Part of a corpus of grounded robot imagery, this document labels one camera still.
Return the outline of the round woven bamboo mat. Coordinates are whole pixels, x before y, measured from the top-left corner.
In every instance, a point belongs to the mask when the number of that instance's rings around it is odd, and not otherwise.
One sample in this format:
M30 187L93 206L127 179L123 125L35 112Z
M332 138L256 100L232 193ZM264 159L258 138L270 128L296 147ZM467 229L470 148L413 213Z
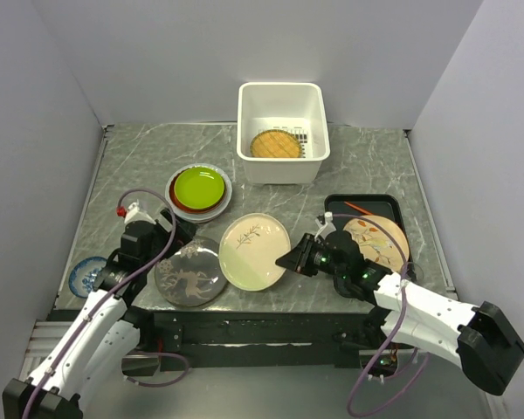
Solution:
M250 145L255 158L300 158L302 146L293 134L284 130L266 130L257 134Z

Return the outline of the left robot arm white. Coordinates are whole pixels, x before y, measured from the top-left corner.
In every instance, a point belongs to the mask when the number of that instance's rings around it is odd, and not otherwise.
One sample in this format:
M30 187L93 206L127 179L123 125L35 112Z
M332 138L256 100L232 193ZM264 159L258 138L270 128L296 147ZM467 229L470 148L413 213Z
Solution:
M5 387L5 417L81 418L96 388L127 354L156 346L153 313L133 302L154 266L190 243L197 231L169 209L162 216L168 230L143 210L127 213L120 245L77 318L25 380L13 379Z

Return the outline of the cream plate with branch motif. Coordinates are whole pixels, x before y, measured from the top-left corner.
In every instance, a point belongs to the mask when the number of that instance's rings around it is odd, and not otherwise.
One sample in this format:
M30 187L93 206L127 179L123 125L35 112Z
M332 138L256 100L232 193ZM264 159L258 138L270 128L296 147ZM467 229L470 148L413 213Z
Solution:
M226 279L247 292L276 284L285 269L276 260L292 249L283 224L273 216L251 213L235 220L219 244L218 259Z

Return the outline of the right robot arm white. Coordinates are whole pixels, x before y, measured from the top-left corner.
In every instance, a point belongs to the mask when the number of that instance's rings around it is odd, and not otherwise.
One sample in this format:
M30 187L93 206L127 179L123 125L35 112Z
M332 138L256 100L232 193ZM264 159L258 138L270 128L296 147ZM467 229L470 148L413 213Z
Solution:
M372 304L364 327L371 346L420 348L459 367L488 394L503 395L524 360L524 341L498 306L459 302L406 280L364 257L346 231L305 234L276 264L307 277L324 272L342 297Z

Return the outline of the glass plate with deer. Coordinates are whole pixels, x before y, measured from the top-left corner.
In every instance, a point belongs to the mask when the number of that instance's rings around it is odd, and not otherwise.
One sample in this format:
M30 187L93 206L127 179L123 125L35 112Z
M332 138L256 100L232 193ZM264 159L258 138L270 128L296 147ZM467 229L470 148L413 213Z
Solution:
M173 306L203 306L217 298L227 286L218 257L218 243L195 237L154 269L155 285Z

